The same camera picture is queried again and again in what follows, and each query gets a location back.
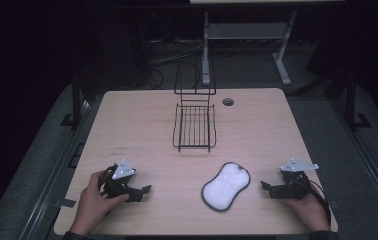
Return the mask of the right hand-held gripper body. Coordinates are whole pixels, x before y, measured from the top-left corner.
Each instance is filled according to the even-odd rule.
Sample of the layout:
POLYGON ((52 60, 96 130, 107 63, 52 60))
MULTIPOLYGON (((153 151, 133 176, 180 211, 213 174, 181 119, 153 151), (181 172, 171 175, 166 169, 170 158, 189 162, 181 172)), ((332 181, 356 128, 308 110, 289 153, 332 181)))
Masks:
POLYGON ((297 200, 304 198, 311 189, 306 171, 317 170, 318 168, 319 166, 315 163, 291 159, 288 164, 280 167, 284 184, 271 186, 270 197, 276 199, 297 200))

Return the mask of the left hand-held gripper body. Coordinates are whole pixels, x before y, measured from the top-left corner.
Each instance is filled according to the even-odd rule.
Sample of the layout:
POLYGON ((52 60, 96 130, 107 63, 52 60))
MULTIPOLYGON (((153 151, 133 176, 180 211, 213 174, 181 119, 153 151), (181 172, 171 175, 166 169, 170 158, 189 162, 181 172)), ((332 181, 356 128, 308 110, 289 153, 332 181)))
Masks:
POLYGON ((128 203, 140 202, 141 190, 128 186, 128 182, 135 173, 136 170, 125 159, 122 159, 120 163, 114 163, 101 173, 98 178, 98 190, 107 199, 128 194, 128 203))

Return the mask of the white sponge with dark rim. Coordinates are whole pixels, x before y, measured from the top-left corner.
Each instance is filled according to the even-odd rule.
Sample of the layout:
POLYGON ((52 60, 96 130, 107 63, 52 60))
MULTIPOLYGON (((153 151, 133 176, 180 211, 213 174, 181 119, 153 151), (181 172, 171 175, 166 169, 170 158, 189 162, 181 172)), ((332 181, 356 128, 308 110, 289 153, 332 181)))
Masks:
POLYGON ((245 168, 237 163, 227 162, 202 187, 202 200, 212 210, 225 212, 230 209, 239 193, 249 186, 250 181, 250 174, 245 168))

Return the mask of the black wire rack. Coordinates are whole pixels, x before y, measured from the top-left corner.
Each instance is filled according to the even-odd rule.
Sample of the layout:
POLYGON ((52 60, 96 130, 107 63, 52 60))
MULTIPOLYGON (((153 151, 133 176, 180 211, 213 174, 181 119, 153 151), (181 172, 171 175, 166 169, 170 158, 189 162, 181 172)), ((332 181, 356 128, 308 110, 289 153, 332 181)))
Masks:
POLYGON ((183 149, 211 151, 217 143, 215 104, 212 97, 217 85, 210 60, 179 61, 174 94, 179 97, 175 106, 172 145, 183 149))

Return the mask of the person's right hand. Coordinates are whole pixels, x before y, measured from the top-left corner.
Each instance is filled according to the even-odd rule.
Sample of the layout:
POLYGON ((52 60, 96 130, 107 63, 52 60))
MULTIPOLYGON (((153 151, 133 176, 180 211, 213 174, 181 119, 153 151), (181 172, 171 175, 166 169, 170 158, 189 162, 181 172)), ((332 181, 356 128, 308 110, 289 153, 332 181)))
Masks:
POLYGON ((283 199, 283 203, 289 206, 312 232, 331 230, 326 210, 313 194, 309 193, 300 200, 283 199))

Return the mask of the person's left hand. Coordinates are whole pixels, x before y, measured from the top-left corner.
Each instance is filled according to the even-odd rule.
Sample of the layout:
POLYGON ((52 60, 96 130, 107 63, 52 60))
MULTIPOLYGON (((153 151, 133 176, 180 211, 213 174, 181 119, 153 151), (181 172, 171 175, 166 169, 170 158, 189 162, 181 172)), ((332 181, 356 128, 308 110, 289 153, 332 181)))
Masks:
POLYGON ((128 194, 105 199, 98 189, 101 175, 101 171, 93 173, 88 185, 82 190, 76 215, 68 233, 87 237, 110 210, 129 199, 128 194))

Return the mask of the grey metal stand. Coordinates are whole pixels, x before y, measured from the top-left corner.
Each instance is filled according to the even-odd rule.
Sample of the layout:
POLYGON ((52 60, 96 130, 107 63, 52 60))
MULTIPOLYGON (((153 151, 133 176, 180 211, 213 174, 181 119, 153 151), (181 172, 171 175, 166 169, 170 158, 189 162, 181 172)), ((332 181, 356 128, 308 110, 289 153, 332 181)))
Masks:
POLYGON ((297 16, 291 11, 286 22, 272 23, 211 23, 209 13, 204 14, 203 52, 201 57, 202 84, 209 86, 212 80, 209 62, 209 43, 212 40, 280 40, 277 52, 272 54, 280 79, 285 86, 291 84, 283 57, 297 16))

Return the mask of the black metal frame post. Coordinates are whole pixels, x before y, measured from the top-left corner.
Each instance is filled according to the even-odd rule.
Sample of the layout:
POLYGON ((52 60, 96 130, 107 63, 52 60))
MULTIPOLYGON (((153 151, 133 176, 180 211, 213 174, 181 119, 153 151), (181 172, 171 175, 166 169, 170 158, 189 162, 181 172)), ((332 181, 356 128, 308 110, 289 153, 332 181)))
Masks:
POLYGON ((81 107, 82 107, 82 98, 80 92, 80 79, 78 76, 75 76, 71 83, 72 91, 72 112, 66 114, 62 121, 61 126, 68 126, 74 131, 80 124, 81 121, 81 107))
POLYGON ((344 119, 352 131, 358 128, 370 128, 371 124, 362 113, 355 112, 356 82, 352 73, 346 80, 345 111, 344 119))

